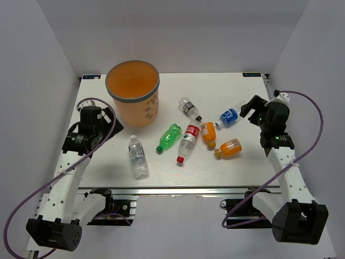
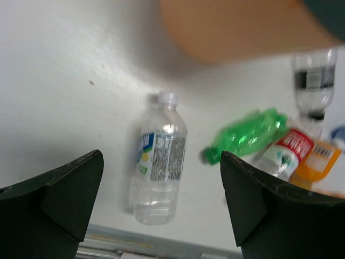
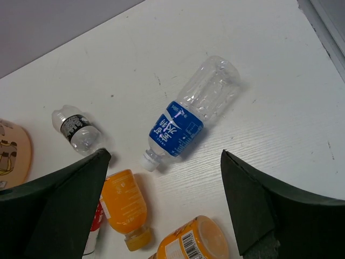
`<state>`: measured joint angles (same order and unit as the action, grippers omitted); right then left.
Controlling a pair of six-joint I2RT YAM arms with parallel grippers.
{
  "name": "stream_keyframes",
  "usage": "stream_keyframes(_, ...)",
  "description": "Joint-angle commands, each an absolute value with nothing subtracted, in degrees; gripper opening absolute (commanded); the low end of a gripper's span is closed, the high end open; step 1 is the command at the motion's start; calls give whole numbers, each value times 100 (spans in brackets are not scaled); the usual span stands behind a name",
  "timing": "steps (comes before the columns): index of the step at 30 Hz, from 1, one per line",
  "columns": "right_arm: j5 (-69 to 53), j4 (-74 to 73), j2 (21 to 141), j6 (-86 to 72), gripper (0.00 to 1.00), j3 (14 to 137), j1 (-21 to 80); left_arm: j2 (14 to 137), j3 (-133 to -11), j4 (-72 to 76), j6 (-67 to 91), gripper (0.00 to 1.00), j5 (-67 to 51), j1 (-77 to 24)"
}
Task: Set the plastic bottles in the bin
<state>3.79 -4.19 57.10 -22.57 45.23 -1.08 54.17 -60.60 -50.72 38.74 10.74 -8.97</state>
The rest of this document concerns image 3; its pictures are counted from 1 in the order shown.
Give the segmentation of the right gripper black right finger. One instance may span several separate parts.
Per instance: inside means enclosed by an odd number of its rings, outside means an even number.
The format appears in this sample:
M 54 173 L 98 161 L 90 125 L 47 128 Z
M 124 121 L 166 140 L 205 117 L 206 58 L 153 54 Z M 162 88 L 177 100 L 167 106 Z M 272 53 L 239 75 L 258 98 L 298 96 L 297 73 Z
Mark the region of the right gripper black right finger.
M 228 151 L 222 180 L 243 258 L 344 258 L 344 201 L 287 184 Z

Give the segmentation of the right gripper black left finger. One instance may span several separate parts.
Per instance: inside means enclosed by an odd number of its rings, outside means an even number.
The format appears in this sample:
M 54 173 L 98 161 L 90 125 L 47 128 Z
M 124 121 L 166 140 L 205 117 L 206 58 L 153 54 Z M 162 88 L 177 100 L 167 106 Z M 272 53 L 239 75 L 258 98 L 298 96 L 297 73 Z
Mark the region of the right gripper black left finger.
M 1 258 L 82 258 L 111 154 L 1 191 Z

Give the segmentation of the clear bottle red label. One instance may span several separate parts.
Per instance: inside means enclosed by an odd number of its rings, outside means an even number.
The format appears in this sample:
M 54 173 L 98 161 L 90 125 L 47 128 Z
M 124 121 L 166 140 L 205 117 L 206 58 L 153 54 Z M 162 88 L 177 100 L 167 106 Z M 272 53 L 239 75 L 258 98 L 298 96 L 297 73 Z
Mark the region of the clear bottle red label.
M 96 242 L 97 242 L 103 216 L 104 216 L 104 211 L 103 211 L 101 203 L 99 202 L 95 211 L 94 219 L 93 219 L 89 236 L 86 242 L 83 257 L 90 255 L 95 251 Z

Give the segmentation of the small clear bottle black label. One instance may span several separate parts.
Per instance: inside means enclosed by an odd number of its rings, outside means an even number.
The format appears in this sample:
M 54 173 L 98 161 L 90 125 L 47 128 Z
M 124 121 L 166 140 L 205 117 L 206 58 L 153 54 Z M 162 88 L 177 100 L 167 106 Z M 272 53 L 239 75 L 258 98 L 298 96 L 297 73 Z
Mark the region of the small clear bottle black label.
M 52 112 L 52 125 L 82 156 L 106 147 L 102 132 L 75 106 L 64 105 Z

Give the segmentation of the orange juice bottle with barcode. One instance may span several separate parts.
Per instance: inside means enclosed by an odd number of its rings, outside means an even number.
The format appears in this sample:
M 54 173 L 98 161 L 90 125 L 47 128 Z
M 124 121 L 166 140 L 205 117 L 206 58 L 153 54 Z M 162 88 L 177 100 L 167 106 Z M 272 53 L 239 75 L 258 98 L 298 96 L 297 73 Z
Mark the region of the orange juice bottle with barcode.
M 209 217 L 199 215 L 166 236 L 149 259 L 225 259 L 227 240 Z

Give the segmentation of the clear bottle with blue label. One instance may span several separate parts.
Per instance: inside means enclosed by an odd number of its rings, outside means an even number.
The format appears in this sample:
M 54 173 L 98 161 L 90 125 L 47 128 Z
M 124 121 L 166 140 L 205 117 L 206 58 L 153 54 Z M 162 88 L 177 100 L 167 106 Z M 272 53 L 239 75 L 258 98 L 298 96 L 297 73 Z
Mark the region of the clear bottle with blue label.
M 238 70 L 220 56 L 209 56 L 157 119 L 140 164 L 149 172 L 181 155 L 242 91 Z

